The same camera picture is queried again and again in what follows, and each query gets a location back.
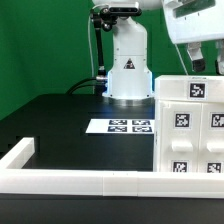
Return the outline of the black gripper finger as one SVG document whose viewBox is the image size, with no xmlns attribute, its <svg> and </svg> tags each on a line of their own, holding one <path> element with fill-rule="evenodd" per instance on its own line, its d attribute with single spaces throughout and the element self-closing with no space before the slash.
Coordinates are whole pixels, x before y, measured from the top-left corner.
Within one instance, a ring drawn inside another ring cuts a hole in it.
<svg viewBox="0 0 224 224">
<path fill-rule="evenodd" d="M 217 59 L 216 59 L 216 71 L 217 74 L 224 75 L 224 39 L 216 42 Z"/>
<path fill-rule="evenodd" d="M 187 53 L 192 63 L 194 72 L 202 72 L 205 70 L 205 60 L 201 51 L 201 43 L 193 42 L 187 44 Z"/>
</svg>

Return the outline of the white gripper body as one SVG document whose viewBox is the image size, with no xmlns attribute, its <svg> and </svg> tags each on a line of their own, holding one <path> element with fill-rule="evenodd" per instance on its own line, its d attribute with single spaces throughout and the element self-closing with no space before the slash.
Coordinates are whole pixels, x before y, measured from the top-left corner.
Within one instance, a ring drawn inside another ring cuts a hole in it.
<svg viewBox="0 0 224 224">
<path fill-rule="evenodd" d="M 224 38 L 224 0 L 162 0 L 174 44 Z"/>
</svg>

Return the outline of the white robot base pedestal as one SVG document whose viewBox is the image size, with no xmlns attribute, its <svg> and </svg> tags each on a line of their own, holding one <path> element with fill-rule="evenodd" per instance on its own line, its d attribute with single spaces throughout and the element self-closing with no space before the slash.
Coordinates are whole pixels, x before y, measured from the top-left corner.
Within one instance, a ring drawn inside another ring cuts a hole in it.
<svg viewBox="0 0 224 224">
<path fill-rule="evenodd" d="M 162 6 L 160 0 L 92 0 L 101 3 L 138 2 L 141 11 Z M 134 17 L 119 17 L 113 32 L 113 66 L 106 72 L 102 97 L 120 105 L 141 105 L 154 100 L 153 74 L 147 66 L 147 30 Z"/>
</svg>

